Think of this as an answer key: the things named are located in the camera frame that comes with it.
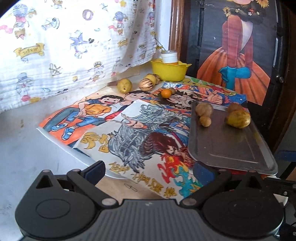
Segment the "yellow bowl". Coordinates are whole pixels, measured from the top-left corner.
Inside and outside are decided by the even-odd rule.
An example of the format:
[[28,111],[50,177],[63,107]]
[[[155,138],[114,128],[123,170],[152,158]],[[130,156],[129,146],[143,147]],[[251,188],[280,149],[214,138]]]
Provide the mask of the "yellow bowl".
[[165,64],[161,59],[151,61],[154,74],[158,74],[164,81],[177,82],[185,78],[187,69],[192,64],[182,63],[178,61],[177,65]]

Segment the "anime poster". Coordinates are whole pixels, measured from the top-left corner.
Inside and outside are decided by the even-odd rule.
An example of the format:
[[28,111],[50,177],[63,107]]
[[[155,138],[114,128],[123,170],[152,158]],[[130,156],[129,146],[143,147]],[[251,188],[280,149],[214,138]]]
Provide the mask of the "anime poster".
[[[191,103],[193,101],[205,101],[213,104],[228,106],[230,103],[243,104],[247,101],[245,95],[237,94],[221,86],[206,83],[191,82],[185,78],[183,83],[164,83],[163,87],[152,92],[151,95],[143,98],[144,101],[165,106],[167,110],[175,113],[191,116]],[[175,93],[168,99],[161,96],[164,88],[174,88]]]
[[197,78],[262,105],[276,45],[274,0],[205,0]]
[[187,152],[190,117],[136,100],[75,144],[106,168],[178,201],[202,187]]
[[149,92],[141,90],[121,94],[114,87],[105,87],[56,111],[39,126],[62,143],[73,147],[86,130],[110,121],[135,100],[148,95]]

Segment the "door frame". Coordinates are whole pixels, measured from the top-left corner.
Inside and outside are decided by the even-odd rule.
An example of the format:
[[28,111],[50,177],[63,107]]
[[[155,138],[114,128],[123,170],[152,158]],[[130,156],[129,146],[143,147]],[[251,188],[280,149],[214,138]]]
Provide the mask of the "door frame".
[[[184,2],[172,0],[169,50],[176,50],[178,57],[185,54],[182,49],[182,34],[184,23]],[[289,51],[287,68],[284,76],[281,95],[275,110],[273,120],[268,129],[266,142],[272,153],[275,153],[281,143],[296,110],[296,15],[288,10],[289,15]]]

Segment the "metal tray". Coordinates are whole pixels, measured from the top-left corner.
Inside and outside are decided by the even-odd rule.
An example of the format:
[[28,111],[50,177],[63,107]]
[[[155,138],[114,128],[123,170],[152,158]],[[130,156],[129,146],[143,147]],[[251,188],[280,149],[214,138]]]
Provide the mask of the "metal tray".
[[205,128],[195,112],[199,101],[192,103],[188,152],[191,157],[209,166],[234,170],[256,170],[275,175],[278,165],[253,121],[243,129],[224,123],[225,106],[212,104],[212,124]]

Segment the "black door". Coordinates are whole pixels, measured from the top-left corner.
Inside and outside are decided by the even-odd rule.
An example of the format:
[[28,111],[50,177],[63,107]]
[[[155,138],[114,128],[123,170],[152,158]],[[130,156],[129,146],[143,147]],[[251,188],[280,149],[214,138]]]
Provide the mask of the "black door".
[[[200,53],[202,47],[203,29],[210,26],[204,26],[205,8],[208,6],[204,0],[185,0],[184,3],[184,23],[180,60],[186,63],[192,63],[187,75],[196,77],[200,63]],[[270,83],[263,105],[257,105],[248,102],[248,108],[251,116],[263,136],[274,118],[274,113],[281,94],[284,74],[287,65],[287,54],[289,45],[289,24],[287,8],[276,0],[277,26],[276,29],[276,54],[273,60]]]

